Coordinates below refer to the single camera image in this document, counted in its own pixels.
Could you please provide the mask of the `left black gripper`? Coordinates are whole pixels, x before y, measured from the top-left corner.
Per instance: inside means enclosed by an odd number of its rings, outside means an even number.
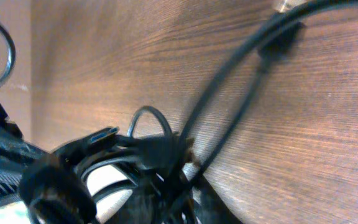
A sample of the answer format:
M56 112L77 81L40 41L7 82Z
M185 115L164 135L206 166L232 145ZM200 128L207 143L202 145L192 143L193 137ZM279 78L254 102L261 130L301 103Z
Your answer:
M96 204L71 161L84 147L79 140L51 154L25 142L0 104L0 206L23 202L31 223L96 223Z

